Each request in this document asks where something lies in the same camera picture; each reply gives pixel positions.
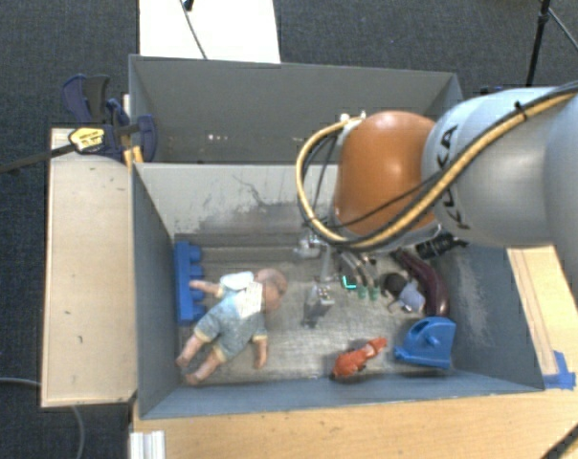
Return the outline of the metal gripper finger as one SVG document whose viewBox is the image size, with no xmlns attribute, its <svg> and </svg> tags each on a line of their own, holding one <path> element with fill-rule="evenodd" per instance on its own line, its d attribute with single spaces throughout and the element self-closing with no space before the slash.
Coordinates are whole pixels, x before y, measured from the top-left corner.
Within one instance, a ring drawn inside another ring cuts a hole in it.
<svg viewBox="0 0 578 459">
<path fill-rule="evenodd" d="M 330 309 L 335 305 L 335 299 L 330 293 L 327 285 L 319 285 L 317 288 L 317 300 L 315 307 L 315 323 L 325 317 Z"/>
<path fill-rule="evenodd" d="M 305 328 L 314 328 L 317 325 L 317 312 L 319 304 L 318 285 L 309 284 L 304 292 L 304 301 L 302 305 L 301 325 Z"/>
</svg>

